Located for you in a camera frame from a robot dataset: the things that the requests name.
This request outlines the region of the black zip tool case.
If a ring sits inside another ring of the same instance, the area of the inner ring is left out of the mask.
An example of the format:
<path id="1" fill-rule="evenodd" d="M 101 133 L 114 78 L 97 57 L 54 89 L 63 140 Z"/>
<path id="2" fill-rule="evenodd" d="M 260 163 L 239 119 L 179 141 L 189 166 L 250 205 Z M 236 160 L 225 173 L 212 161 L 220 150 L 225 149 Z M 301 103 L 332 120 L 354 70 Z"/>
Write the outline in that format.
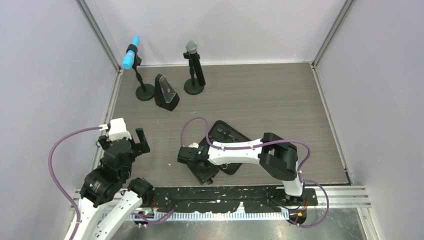
<path id="1" fill-rule="evenodd" d="M 217 129 L 231 132 L 238 140 L 236 142 L 225 140 L 224 136 L 217 132 Z M 206 151 L 206 148 L 208 148 L 208 160 L 219 168 L 219 172 L 222 171 L 232 176 L 243 164 L 257 165 L 259 163 L 258 154 L 260 148 L 254 146 L 259 142 L 259 140 L 245 138 L 243 134 L 226 124 L 226 122 L 218 120 L 210 130 L 206 131 L 204 139 L 198 143 L 198 149 L 200 150 L 201 147 L 204 147 L 204 151 Z M 222 170 L 220 168 L 222 164 L 232 164 L 231 170 Z"/>

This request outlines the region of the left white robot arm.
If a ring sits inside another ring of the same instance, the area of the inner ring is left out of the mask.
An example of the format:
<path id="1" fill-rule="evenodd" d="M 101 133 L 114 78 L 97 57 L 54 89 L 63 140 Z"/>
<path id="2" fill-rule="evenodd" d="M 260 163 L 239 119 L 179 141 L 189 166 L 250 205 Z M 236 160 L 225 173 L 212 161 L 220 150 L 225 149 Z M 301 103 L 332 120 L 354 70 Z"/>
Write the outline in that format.
<path id="1" fill-rule="evenodd" d="M 153 186 L 144 178 L 130 179 L 137 157 L 149 153 L 143 128 L 121 138 L 108 130 L 98 138 L 104 151 L 100 165 L 84 179 L 78 200 L 79 216 L 72 220 L 67 240 L 109 240 L 135 209 L 148 207 L 154 199 Z"/>

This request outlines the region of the black hair clip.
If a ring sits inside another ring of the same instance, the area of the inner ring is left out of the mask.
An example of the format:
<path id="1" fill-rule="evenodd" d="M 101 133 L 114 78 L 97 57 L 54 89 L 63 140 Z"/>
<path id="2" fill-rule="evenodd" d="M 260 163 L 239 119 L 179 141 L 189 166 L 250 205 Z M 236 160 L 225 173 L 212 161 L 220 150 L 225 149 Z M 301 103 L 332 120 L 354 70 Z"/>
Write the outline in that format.
<path id="1" fill-rule="evenodd" d="M 233 143 L 235 143 L 236 141 L 239 140 L 237 137 L 232 135 L 230 131 L 225 131 L 224 129 L 218 128 L 217 132 L 220 133 L 221 135 L 223 135 L 223 138 L 225 140 L 232 141 Z"/>

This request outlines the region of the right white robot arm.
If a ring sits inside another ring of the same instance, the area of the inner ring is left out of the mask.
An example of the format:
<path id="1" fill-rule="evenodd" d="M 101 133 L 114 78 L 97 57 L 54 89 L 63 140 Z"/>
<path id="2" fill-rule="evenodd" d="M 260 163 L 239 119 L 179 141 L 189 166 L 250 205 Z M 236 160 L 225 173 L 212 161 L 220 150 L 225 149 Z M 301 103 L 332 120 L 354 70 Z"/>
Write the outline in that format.
<path id="1" fill-rule="evenodd" d="M 208 140 L 203 145 L 193 143 L 180 147 L 177 155 L 177 162 L 187 165 L 201 185 L 213 183 L 223 165 L 259 165 L 282 182 L 285 198 L 291 205 L 299 205 L 306 197 L 298 159 L 295 142 L 270 132 L 262 138 L 245 142 Z"/>

